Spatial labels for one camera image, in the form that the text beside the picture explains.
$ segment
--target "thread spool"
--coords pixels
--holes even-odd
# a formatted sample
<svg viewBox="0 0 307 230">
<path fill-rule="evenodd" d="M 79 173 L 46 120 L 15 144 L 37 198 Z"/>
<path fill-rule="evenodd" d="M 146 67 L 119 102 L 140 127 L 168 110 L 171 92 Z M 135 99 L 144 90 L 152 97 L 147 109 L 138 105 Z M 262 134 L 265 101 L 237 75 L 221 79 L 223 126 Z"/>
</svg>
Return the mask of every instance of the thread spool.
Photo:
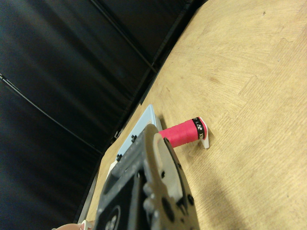
<svg viewBox="0 0 307 230">
<path fill-rule="evenodd" d="M 207 139 L 208 130 L 202 118 L 196 117 L 179 125 L 162 130 L 159 133 L 163 138 L 167 138 L 172 147 L 175 148 L 198 139 Z"/>
</svg>

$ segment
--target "black curtain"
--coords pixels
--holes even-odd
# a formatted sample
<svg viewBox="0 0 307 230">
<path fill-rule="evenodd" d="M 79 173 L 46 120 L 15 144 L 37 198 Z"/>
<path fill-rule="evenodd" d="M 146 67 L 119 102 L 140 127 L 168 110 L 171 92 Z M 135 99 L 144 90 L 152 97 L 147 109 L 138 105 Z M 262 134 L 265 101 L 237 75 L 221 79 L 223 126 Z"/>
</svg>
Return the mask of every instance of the black curtain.
<svg viewBox="0 0 307 230">
<path fill-rule="evenodd" d="M 191 3 L 0 1 L 2 229 L 78 220 L 103 153 Z"/>
</svg>

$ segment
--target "wooden table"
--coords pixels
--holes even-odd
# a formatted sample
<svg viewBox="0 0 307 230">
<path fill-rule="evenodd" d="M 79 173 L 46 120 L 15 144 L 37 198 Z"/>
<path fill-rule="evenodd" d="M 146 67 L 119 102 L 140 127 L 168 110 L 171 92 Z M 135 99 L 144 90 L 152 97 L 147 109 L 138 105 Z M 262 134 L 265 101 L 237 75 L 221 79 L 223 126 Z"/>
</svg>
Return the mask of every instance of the wooden table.
<svg viewBox="0 0 307 230">
<path fill-rule="evenodd" d="M 202 230 L 307 229 L 307 1 L 209 0 L 143 105 L 102 159 L 109 165 L 148 104 L 164 128 L 196 116 L 210 148 L 175 148 Z"/>
</svg>

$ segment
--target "black label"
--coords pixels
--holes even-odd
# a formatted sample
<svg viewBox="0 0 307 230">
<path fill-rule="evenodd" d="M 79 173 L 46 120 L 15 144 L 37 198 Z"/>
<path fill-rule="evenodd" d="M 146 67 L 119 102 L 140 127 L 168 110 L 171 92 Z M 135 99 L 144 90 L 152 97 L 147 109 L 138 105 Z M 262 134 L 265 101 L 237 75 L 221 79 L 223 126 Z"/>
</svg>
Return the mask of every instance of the black label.
<svg viewBox="0 0 307 230">
<path fill-rule="evenodd" d="M 198 133 L 198 139 L 204 139 L 205 138 L 205 128 L 203 127 L 201 120 L 198 117 L 196 117 L 192 119 L 192 121 L 194 122 L 194 125 L 196 126 L 197 133 Z"/>
</svg>

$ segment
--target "black screw head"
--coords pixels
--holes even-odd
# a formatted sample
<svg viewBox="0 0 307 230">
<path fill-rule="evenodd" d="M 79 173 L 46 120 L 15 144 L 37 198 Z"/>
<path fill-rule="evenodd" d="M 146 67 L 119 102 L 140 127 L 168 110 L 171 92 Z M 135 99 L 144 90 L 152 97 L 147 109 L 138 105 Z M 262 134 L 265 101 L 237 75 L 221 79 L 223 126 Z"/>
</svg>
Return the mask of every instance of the black screw head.
<svg viewBox="0 0 307 230">
<path fill-rule="evenodd" d="M 188 194 L 188 201 L 191 205 L 194 205 L 194 198 L 190 194 Z"/>
<path fill-rule="evenodd" d="M 136 135 L 132 135 L 131 138 L 132 138 L 131 141 L 134 143 L 134 142 L 135 142 L 135 139 L 137 138 L 137 136 L 136 136 Z"/>
</svg>

